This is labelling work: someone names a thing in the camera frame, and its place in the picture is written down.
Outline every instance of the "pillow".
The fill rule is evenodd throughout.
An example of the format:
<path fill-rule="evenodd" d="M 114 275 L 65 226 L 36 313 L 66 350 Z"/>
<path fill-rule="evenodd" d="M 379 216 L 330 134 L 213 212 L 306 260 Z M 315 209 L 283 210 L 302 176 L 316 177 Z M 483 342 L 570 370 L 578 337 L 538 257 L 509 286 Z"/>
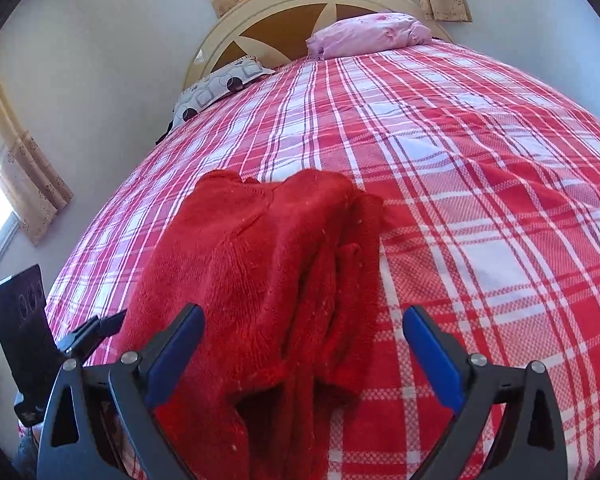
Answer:
<path fill-rule="evenodd" d="M 225 95 L 235 94 L 245 85 L 261 75 L 273 74 L 273 70 L 264 68 L 255 58 L 244 56 L 229 63 L 187 88 L 173 109 L 171 130 L 182 126 L 205 108 L 222 99 Z"/>
<path fill-rule="evenodd" d="M 341 20 L 306 40 L 309 54 L 319 59 L 361 56 L 426 43 L 431 43 L 430 28 L 400 12 Z"/>

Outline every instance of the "red and white plaid blanket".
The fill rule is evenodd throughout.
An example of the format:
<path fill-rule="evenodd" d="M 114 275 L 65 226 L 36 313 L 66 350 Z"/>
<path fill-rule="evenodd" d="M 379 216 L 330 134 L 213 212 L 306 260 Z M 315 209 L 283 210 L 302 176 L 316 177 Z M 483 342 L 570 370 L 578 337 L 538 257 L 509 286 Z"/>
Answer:
<path fill-rule="evenodd" d="M 599 120 L 442 42 L 298 60 L 172 133 L 126 180 L 50 292 L 56 336 L 125 306 L 178 206 L 216 168 L 265 182 L 339 171 L 385 200 L 374 363 L 360 401 L 333 415 L 329 480 L 408 478 L 450 418 L 402 336 L 410 304 L 493 363 L 543 361 L 571 477 L 600 459 Z"/>

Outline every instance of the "red sweater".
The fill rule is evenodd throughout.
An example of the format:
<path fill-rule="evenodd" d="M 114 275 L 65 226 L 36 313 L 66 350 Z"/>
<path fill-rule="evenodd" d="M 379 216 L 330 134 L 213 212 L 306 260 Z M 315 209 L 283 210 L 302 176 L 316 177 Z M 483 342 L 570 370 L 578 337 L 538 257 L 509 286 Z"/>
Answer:
<path fill-rule="evenodd" d="M 301 171 L 198 182 L 142 274 L 120 353 L 188 302 L 205 335 L 157 419 L 206 480 L 324 474 L 334 407 L 362 389 L 378 305 L 381 200 L 346 177 Z"/>

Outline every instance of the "pink pillow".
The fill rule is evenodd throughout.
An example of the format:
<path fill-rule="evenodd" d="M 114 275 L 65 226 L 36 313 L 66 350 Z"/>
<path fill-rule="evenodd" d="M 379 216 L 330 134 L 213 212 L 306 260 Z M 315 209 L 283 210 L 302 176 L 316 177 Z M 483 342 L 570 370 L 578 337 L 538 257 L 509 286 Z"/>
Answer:
<path fill-rule="evenodd" d="M 431 30 L 401 12 L 366 14 L 335 22 L 306 40 L 309 54 L 319 59 L 360 56 L 431 43 Z"/>

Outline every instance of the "wall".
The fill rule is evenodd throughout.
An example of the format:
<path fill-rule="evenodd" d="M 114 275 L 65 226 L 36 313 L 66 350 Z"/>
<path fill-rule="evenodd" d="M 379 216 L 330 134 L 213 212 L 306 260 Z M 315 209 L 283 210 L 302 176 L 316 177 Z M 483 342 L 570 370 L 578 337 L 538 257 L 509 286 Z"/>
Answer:
<path fill-rule="evenodd" d="M 198 43 L 208 0 L 23 0 L 0 32 L 0 75 L 75 198 L 39 247 L 17 233 L 0 279 L 35 263 L 48 292 L 106 200 L 164 133 Z M 0 348 L 0 444 L 18 437 L 15 386 Z"/>
<path fill-rule="evenodd" d="M 600 20 L 585 0 L 468 0 L 456 41 L 526 70 L 600 117 Z M 216 18 L 208 0 L 23 0 L 0 33 L 21 122 L 75 192 L 39 247 L 16 234 L 0 279 L 39 263 L 49 290 L 82 232 L 170 120 Z M 0 444 L 13 454 L 14 384 L 0 349 Z"/>
<path fill-rule="evenodd" d="M 521 68 L 600 118 L 600 19 L 586 0 L 467 0 L 458 43 Z"/>

